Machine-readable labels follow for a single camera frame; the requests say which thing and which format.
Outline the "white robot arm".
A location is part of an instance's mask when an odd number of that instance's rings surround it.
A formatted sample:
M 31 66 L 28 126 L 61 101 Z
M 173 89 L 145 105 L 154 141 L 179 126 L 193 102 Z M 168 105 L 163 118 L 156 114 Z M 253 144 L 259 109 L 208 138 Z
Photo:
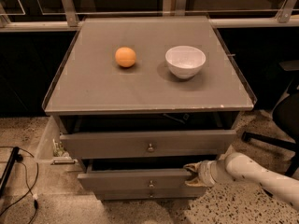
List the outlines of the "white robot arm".
M 183 168 L 192 174 L 192 178 L 185 181 L 186 186 L 199 188 L 251 182 L 299 211 L 299 181 L 270 171 L 245 154 L 235 152 L 224 160 L 199 161 L 185 164 Z

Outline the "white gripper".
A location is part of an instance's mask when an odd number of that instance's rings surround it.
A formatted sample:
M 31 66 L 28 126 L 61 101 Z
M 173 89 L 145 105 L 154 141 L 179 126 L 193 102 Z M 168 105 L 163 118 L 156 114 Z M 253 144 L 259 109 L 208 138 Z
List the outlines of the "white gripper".
M 199 178 L 186 180 L 188 187 L 199 188 L 203 183 L 208 187 L 213 187 L 216 183 L 222 183 L 226 178 L 224 161 L 202 161 L 188 163 L 183 166 L 189 172 L 198 174 Z

